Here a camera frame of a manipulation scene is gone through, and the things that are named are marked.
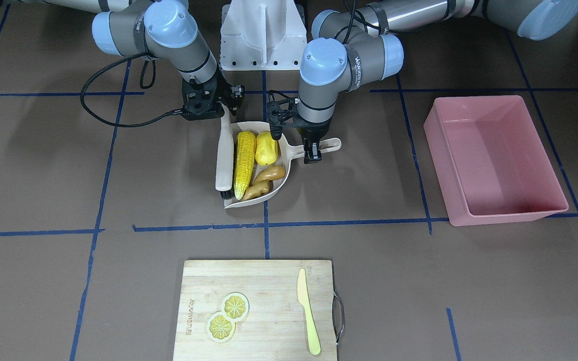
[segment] yellow knife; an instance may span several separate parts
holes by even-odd
[[[312,315],[312,305],[309,303],[309,293],[307,292],[307,274],[305,269],[298,271],[298,302],[305,309],[305,320],[307,321],[307,339],[309,340],[309,352],[317,355],[321,352],[321,341],[318,339],[314,316]]]

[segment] pink bin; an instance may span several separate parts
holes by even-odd
[[[520,96],[438,98],[424,127],[453,226],[525,222],[568,210]]]

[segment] white dustpan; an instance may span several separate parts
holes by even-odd
[[[269,131],[269,124],[264,121],[243,121],[239,123],[232,123],[231,124],[231,134],[222,134],[225,132],[225,126],[222,126],[222,130],[220,130],[220,140],[222,139],[237,139],[238,133],[243,132],[245,130],[249,130],[253,132],[255,135],[259,135],[261,132],[268,132]],[[321,153],[329,153],[331,151],[339,150],[341,146],[341,141],[338,138],[331,138],[326,139],[320,142]],[[220,150],[227,149],[224,153],[221,153]],[[225,190],[225,185],[229,185],[233,182],[233,159],[234,159],[234,151],[233,148],[230,147],[218,147],[218,162],[217,162],[217,169],[216,169],[216,189],[217,190]],[[237,208],[237,207],[246,207],[251,206],[252,204],[263,203],[264,201],[273,197],[277,192],[279,192],[280,188],[284,185],[287,178],[289,178],[289,173],[291,171],[291,161],[296,158],[303,158],[305,157],[305,150],[303,149],[302,145],[293,146],[289,145],[287,139],[284,137],[284,134],[278,141],[278,159],[274,164],[271,165],[282,165],[285,169],[285,174],[283,178],[273,181],[273,190],[268,192],[265,195],[261,195],[257,198],[250,199],[249,201],[238,201],[237,199],[231,198],[226,199],[224,201],[224,208]],[[257,176],[260,171],[267,169],[269,166],[261,166],[256,164],[254,166],[254,174],[253,178]]]

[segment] wooden cutting board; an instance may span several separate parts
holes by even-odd
[[[309,352],[307,324],[298,303],[298,271],[307,287],[321,353]],[[247,296],[249,312],[227,342],[212,341],[207,321],[231,292]],[[331,261],[186,261],[175,334],[174,361],[336,361]]]

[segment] white mounting plate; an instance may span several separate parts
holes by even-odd
[[[232,0],[222,8],[220,34],[223,70],[298,70],[305,11],[293,0]]]

